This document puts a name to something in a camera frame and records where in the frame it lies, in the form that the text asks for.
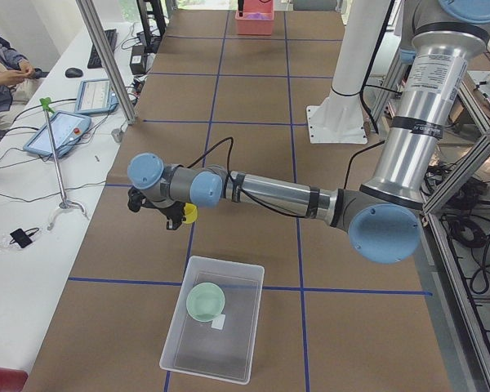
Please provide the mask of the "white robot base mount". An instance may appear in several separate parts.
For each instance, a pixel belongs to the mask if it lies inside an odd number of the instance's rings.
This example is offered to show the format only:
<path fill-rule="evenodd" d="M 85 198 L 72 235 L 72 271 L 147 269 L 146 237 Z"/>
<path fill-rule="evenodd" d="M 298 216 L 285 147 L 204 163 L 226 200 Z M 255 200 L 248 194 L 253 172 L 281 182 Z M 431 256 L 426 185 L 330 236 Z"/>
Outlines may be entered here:
<path fill-rule="evenodd" d="M 362 88 L 393 11 L 390 0 L 353 1 L 328 97 L 306 108 L 312 144 L 368 142 L 361 105 Z"/>

